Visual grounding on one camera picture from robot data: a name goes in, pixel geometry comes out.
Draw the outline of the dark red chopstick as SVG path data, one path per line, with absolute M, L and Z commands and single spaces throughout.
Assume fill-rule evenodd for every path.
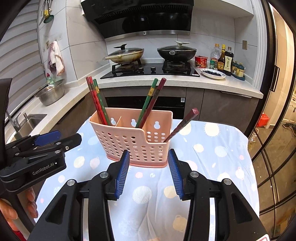
M 199 111 L 197 108 L 191 109 L 190 112 L 184 117 L 184 119 L 177 125 L 177 127 L 170 133 L 170 135 L 163 142 L 167 143 L 179 131 L 181 131 L 190 121 L 192 121 L 198 114 L 199 114 Z

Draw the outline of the green chopstick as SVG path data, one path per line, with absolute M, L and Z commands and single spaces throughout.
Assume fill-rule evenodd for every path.
M 105 121 L 110 126 L 111 125 L 111 121 L 110 121 L 109 116 L 107 114 L 107 111 L 106 111 L 106 109 L 104 107 L 104 104 L 103 104 L 103 101 L 102 101 L 102 97 L 101 97 L 100 90 L 99 90 L 99 87 L 98 87 L 98 84 L 97 84 L 96 79 L 93 79 L 93 83 L 94 83 L 95 91 L 96 91 L 96 94 L 97 94 L 97 98 L 99 100 L 99 103 L 100 103 L 102 112 L 104 114 Z
M 136 128 L 139 127 L 140 122 L 142 121 L 142 117 L 143 117 L 143 115 L 145 113 L 145 110 L 147 109 L 147 106 L 149 104 L 149 101 L 150 101 L 153 93 L 154 93 L 154 89 L 156 88 L 157 83 L 158 83 L 158 79 L 155 78 L 154 81 L 153 81 L 153 83 L 152 83 L 152 85 L 151 85 L 151 87 L 150 87 L 150 89 L 149 89 L 149 92 L 148 92 L 147 97 L 145 99 L 144 105 L 143 105 L 142 110 L 140 112 L 140 115 L 138 117 L 137 124 L 135 126 Z

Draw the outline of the stainless steel sink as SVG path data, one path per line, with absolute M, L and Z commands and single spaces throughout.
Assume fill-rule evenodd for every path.
M 14 134 L 14 138 L 19 140 L 28 136 L 33 129 L 47 116 L 46 114 L 23 114 L 24 120 L 20 122 L 20 131 Z

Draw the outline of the chrome sink faucet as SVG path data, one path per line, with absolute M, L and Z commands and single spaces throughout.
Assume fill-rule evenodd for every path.
M 19 117 L 20 115 L 21 115 L 21 113 L 18 113 L 18 114 L 16 115 L 16 117 L 13 119 L 13 118 L 11 117 L 11 115 L 9 114 L 9 112 L 6 111 L 6 116 L 8 117 L 9 121 L 11 122 L 13 128 L 15 129 L 15 131 L 16 131 L 17 133 L 18 133 L 18 132 L 20 131 L 20 129 L 21 129 L 21 125 L 20 125 L 20 123 L 18 122 L 18 117 Z

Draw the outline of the light blue patterned tablecloth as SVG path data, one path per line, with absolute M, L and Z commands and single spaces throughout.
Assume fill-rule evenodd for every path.
M 78 130 L 80 146 L 66 153 L 66 169 L 48 178 L 37 197 L 38 213 L 69 180 L 90 180 L 105 171 L 111 161 L 89 121 Z M 255 171 L 248 152 L 248 139 L 233 126 L 191 121 L 170 141 L 179 160 L 206 178 L 232 180 L 256 213 L 259 196 Z M 116 240 L 182 240 L 189 201 L 176 194 L 170 169 L 129 167 L 118 201 L 109 202 Z

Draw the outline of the pink perforated utensil holder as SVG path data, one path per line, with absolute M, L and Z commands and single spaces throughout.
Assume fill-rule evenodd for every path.
M 169 142 L 173 113 L 152 110 L 144 127 L 136 128 L 139 109 L 106 108 L 111 125 L 104 125 L 97 113 L 91 123 L 107 158 L 119 161 L 124 150 L 129 151 L 130 165 L 144 168 L 164 168 L 168 161 Z

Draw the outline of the stainless steel bowl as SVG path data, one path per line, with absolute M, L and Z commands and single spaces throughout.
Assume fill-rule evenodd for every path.
M 49 106 L 62 98 L 64 94 L 64 79 L 61 79 L 40 90 L 36 94 L 36 98 L 38 98 L 44 106 Z

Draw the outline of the green dish soap bottle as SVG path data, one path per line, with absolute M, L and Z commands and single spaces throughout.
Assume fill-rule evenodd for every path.
M 46 75 L 46 80 L 47 80 L 48 85 L 51 85 L 51 84 L 54 83 L 54 80 L 53 80 L 53 78 L 50 76 L 49 73 L 47 73 L 47 75 Z

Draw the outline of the red chopstick in holder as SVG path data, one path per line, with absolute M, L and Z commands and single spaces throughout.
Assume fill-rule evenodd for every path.
M 87 82 L 87 85 L 88 85 L 88 88 L 89 88 L 89 92 L 90 92 L 90 94 L 92 96 L 92 99 L 93 99 L 93 102 L 94 102 L 94 105 L 95 105 L 95 108 L 96 108 L 96 111 L 97 111 L 97 115 L 98 115 L 99 119 L 101 120 L 102 124 L 106 125 L 107 123 L 105 121 L 104 114 L 103 114 L 103 112 L 102 112 L 102 110 L 100 108 L 100 104 L 99 104 L 97 95 L 96 95 L 95 91 L 92 88 L 92 85 L 91 85 L 91 82 L 90 82 L 90 79 L 89 79 L 88 76 L 86 77 L 86 82 Z

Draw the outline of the pink hanging towel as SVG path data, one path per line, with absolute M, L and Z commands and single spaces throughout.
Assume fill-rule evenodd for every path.
M 48 69 L 56 76 L 61 76 L 65 72 L 63 57 L 57 41 L 54 41 L 49 45 Z

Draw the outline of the dark maroon chopstick in holder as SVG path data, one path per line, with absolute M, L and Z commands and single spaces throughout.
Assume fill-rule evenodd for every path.
M 149 101 L 149 104 L 147 106 L 147 109 L 145 110 L 145 113 L 142 117 L 142 121 L 140 122 L 140 125 L 138 128 L 142 128 L 150 114 L 150 112 L 152 111 L 152 108 L 154 107 L 154 104 L 156 103 L 156 100 L 159 96 L 160 91 L 163 89 L 164 85 L 166 83 L 166 78 L 162 78 L 159 85 L 156 86 L 156 88 L 154 89 L 154 93 Z

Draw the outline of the black gas stove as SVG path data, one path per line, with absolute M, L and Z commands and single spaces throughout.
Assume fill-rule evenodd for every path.
M 199 73 L 191 66 L 190 62 L 170 62 L 163 63 L 142 63 L 140 60 L 125 63 L 114 64 L 111 71 L 103 75 L 100 79 L 127 77 L 137 75 L 182 75 L 200 77 Z

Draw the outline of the beige frying pan with lid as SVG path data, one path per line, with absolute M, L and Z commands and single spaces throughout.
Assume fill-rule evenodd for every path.
M 114 47 L 118 49 L 104 57 L 104 60 L 111 60 L 117 64 L 131 63 L 140 60 L 144 54 L 144 48 L 126 48 L 126 44 Z

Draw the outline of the white plate with food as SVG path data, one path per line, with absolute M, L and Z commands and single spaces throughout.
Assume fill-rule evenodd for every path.
M 211 79 L 222 80 L 226 78 L 226 75 L 224 73 L 214 69 L 201 68 L 200 71 L 201 71 L 201 74 Z

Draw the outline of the red instant noodle cup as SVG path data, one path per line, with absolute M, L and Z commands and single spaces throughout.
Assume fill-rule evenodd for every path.
M 208 57 L 205 56 L 195 56 L 195 65 L 198 68 L 207 68 Z

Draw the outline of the green hanging strainer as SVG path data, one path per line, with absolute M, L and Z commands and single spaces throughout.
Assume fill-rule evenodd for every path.
M 54 19 L 54 16 L 51 14 L 52 12 L 52 0 L 44 1 L 44 8 L 43 8 L 43 23 L 47 24 Z

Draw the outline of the seasoning jar set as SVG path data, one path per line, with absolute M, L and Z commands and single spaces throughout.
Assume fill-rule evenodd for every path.
M 232 64 L 232 70 L 231 70 L 232 76 L 234 76 L 239 80 L 244 81 L 245 80 L 244 72 L 245 72 L 245 68 L 243 64 L 241 62 L 238 63 L 237 61 L 234 61 Z

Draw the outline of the black wok with lid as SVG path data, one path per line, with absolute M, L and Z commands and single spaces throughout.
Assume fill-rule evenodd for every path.
M 176 43 L 173 46 L 158 48 L 159 55 L 170 62 L 188 62 L 195 56 L 197 49 L 186 46 L 189 43 L 180 41 L 176 41 Z

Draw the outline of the brown sauce bottle yellow cap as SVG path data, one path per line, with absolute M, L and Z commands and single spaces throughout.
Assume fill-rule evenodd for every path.
M 221 72 L 223 72 L 224 70 L 224 64 L 225 64 L 225 48 L 226 48 L 226 45 L 223 44 L 222 45 L 222 50 L 221 50 L 221 56 L 220 58 L 218 59 L 218 62 L 217 62 L 217 69 Z

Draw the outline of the clear plastic oil bottle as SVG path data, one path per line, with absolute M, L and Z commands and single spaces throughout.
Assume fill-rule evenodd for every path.
M 221 55 L 221 49 L 219 44 L 215 44 L 213 51 L 210 56 L 210 69 L 218 69 L 218 59 Z

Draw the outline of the dark soy sauce bottle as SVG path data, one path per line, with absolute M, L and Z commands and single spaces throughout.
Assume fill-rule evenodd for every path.
M 232 74 L 232 65 L 233 65 L 234 53 L 232 52 L 232 48 L 230 46 L 227 47 L 225 51 L 225 63 L 223 71 L 227 76 L 231 76 Z

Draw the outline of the black range hood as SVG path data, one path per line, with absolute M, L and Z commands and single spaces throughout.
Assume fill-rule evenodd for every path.
M 106 40 L 159 35 L 189 34 L 193 1 L 97 1 L 81 2 L 86 19 Z

